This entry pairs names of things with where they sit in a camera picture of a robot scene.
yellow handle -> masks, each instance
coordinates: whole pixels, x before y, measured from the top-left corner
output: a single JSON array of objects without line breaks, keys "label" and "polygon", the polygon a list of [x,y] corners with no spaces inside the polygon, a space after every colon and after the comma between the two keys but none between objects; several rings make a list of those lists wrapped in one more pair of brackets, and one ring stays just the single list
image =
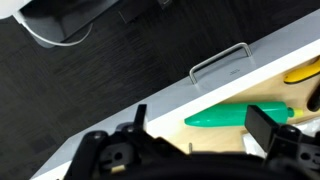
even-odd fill
[{"label": "yellow handle", "polygon": [[284,78],[284,83],[286,84],[300,83],[318,74],[320,74],[320,59],[318,59],[315,63],[311,65],[308,65],[299,69],[295,69],[289,72]]}]

yellow object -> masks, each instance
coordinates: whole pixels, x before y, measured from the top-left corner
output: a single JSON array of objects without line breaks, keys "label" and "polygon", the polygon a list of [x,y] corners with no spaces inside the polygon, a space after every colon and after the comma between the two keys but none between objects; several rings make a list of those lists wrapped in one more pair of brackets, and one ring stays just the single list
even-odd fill
[{"label": "yellow object", "polygon": [[315,63],[311,65],[308,65],[299,69],[295,69],[289,72],[284,78],[284,83],[286,84],[300,83],[318,74],[320,74],[320,59],[318,59]]},{"label": "yellow object", "polygon": [[294,112],[294,116],[293,117],[302,117],[303,116],[303,109],[292,108],[292,110]]}]

metal drawer handle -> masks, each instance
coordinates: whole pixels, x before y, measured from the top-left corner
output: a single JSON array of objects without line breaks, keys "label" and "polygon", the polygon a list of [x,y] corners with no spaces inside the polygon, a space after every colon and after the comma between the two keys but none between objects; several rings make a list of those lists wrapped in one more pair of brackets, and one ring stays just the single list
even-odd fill
[{"label": "metal drawer handle", "polygon": [[248,46],[248,44],[246,43],[239,43],[239,44],[236,44],[224,51],[222,51],[221,53],[215,55],[215,56],[212,56],[211,58],[201,62],[200,64],[197,64],[195,66],[193,66],[193,68],[191,68],[191,70],[189,71],[189,76],[191,78],[191,81],[193,84],[196,84],[197,83],[197,80],[196,80],[196,77],[194,76],[194,73],[202,68],[204,68],[205,66],[209,65],[210,63],[212,62],[215,62],[217,59],[227,55],[227,54],[230,54],[232,52],[234,52],[235,50],[239,49],[239,48],[244,48],[244,50],[246,51],[247,53],[247,56],[250,57],[252,55],[251,53],[251,50],[250,50],[250,47]]}]

green object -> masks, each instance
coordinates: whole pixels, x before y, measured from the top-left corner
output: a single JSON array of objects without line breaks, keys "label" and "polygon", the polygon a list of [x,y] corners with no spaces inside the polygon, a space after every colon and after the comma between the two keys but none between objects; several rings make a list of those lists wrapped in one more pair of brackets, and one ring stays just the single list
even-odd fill
[{"label": "green object", "polygon": [[184,120],[185,124],[198,127],[243,126],[248,105],[257,105],[278,123],[286,123],[288,117],[303,114],[301,109],[290,108],[284,102],[247,102],[217,104]]}]

drawer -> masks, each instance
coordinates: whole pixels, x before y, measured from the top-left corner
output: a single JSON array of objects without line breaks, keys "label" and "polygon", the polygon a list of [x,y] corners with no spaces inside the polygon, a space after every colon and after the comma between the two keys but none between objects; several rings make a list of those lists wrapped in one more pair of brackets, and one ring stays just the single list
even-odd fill
[{"label": "drawer", "polygon": [[[133,121],[138,104],[148,105],[148,133],[168,139],[183,151],[187,151],[190,142],[194,144],[194,150],[243,150],[239,141],[245,131],[243,127],[199,129],[185,126],[183,119],[220,102],[265,98],[285,100],[288,105],[296,103],[305,107],[302,104],[319,78],[303,82],[308,86],[305,96],[296,98],[288,91],[303,87],[284,85],[283,74],[303,63],[310,63],[320,55],[319,32],[320,10],[250,44],[252,56],[247,57],[243,50],[238,50],[195,73],[198,80],[196,84],[186,77],[70,137],[33,179],[61,178],[84,134],[93,130],[104,130],[112,134],[118,124]],[[268,91],[274,85],[281,88]],[[307,113],[306,118],[312,116],[316,114]]]}]

